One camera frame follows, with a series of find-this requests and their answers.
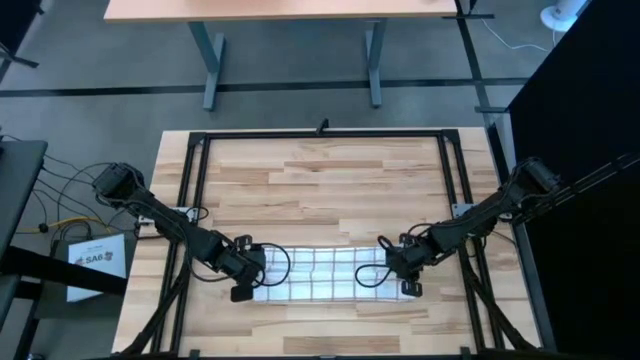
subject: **gray floor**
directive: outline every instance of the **gray floor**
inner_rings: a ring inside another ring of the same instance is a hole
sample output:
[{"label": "gray floor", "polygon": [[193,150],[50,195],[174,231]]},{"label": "gray floor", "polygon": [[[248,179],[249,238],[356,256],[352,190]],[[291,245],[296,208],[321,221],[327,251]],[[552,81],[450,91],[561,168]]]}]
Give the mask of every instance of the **gray floor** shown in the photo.
[{"label": "gray floor", "polygon": [[[539,20],[552,0],[482,0],[479,12],[493,12],[488,23],[511,45],[552,47],[551,32]],[[205,67],[184,24],[106,24],[107,0],[53,0],[38,18],[19,54],[39,61],[34,70],[12,65],[2,90],[158,85],[201,85]],[[211,23],[228,43],[223,83],[365,80],[362,20],[251,21]],[[510,50],[479,22],[469,28],[484,77],[528,77],[547,53]],[[466,54],[455,21],[396,19],[388,25],[383,79],[469,78]],[[519,86],[488,87],[492,106],[506,106]],[[221,93],[213,113],[201,110],[202,94],[0,98],[3,132],[24,139],[45,139],[48,153],[76,165],[127,161],[151,176],[164,130],[315,127],[323,118],[332,126],[482,126],[475,89],[418,87],[383,89],[383,107],[369,106],[366,89]],[[63,165],[47,167],[64,174]],[[59,179],[42,176],[60,188]],[[88,189],[69,192],[94,205]],[[46,200],[49,221],[54,204]],[[112,211],[93,206],[106,217]],[[29,202],[21,226],[43,221]],[[122,226],[130,223],[123,218]],[[45,253],[48,238],[16,236],[14,244]],[[14,301],[0,333],[0,358],[15,348],[29,302]],[[112,316],[45,319],[33,351],[48,359],[106,356],[117,325]]]}]

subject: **white towel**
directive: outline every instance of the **white towel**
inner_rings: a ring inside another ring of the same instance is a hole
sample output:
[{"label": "white towel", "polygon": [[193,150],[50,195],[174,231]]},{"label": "white towel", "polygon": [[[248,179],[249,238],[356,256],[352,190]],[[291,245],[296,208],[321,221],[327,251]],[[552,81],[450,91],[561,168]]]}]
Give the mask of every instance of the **white towel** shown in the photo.
[{"label": "white towel", "polygon": [[[256,302],[286,303],[307,301],[406,301],[412,296],[402,294],[401,280],[395,273],[376,288],[366,288],[355,281],[355,270],[365,264],[384,265],[384,249],[376,248],[285,248],[291,258],[291,271],[278,286],[259,286],[254,290]],[[280,281],[287,270],[287,258],[282,251],[265,248],[266,279],[264,283]],[[388,268],[369,267],[358,273],[364,284],[382,280]]]}]

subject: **wooden tabletop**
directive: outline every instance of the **wooden tabletop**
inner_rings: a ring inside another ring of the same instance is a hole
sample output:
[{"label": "wooden tabletop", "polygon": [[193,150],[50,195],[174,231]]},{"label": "wooden tabletop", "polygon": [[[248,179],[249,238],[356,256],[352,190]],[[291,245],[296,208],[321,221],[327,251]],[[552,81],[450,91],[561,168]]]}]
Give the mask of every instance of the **wooden tabletop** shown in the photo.
[{"label": "wooden tabletop", "polygon": [[111,0],[106,21],[429,17],[454,15],[454,0]]},{"label": "wooden tabletop", "polygon": [[[473,197],[479,202],[498,186],[489,146],[482,128],[459,132]],[[151,191],[168,205],[177,200],[187,137],[188,132],[169,131],[160,143]],[[457,177],[452,148],[449,155]],[[194,164],[199,158],[196,151]],[[456,190],[461,199],[458,181]],[[376,246],[378,235],[397,241],[413,224],[450,218],[433,138],[215,140],[203,205],[211,215],[201,226],[283,246]],[[497,231],[512,237],[508,227]],[[139,241],[114,351],[134,339],[156,308],[167,248],[166,240]],[[498,305],[528,341],[539,344],[516,249],[490,236],[486,253]],[[192,279],[180,353],[186,356],[197,348],[203,356],[412,355],[474,349],[455,257],[425,268],[425,295],[403,303],[231,303],[231,281]],[[195,270],[219,276],[199,264]],[[481,314],[490,345],[482,306]],[[167,319],[163,349],[169,346],[173,312]]]}]

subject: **yellow cable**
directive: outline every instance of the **yellow cable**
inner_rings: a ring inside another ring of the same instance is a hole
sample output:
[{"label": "yellow cable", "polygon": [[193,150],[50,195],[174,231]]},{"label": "yellow cable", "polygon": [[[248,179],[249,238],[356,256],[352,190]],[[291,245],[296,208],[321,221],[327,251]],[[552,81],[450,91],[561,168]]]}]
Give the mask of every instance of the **yellow cable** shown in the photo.
[{"label": "yellow cable", "polygon": [[[100,220],[98,218],[95,218],[95,217],[76,216],[76,217],[64,219],[64,220],[61,220],[61,221],[57,221],[57,222],[54,222],[54,223],[51,223],[51,224],[47,224],[47,226],[48,227],[55,227],[55,226],[60,226],[60,225],[68,224],[68,223],[75,222],[75,221],[87,221],[87,220],[88,221],[94,221],[94,222],[102,224],[102,226],[104,226],[105,230],[107,230],[107,232],[109,234],[111,234],[111,230],[109,230],[109,226],[107,226],[107,224],[102,222],[102,220]],[[37,228],[18,229],[18,232],[39,234],[40,233],[40,229],[37,229]]]}]

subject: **grid pattern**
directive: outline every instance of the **grid pattern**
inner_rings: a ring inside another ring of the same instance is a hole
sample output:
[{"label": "grid pattern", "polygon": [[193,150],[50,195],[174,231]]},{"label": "grid pattern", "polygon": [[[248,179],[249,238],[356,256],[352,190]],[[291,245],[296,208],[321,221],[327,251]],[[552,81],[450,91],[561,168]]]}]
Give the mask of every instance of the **grid pattern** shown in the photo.
[{"label": "grid pattern", "polygon": [[[384,265],[382,248],[285,248],[291,258],[291,271],[278,286],[260,286],[254,291],[254,301],[332,302],[332,301],[406,301],[413,299],[401,293],[401,280],[395,273],[375,288],[360,286],[355,281],[356,269],[366,264]],[[286,274],[287,258],[280,250],[265,249],[267,284],[280,281]],[[381,281],[388,269],[364,268],[358,273],[364,284]]]}]

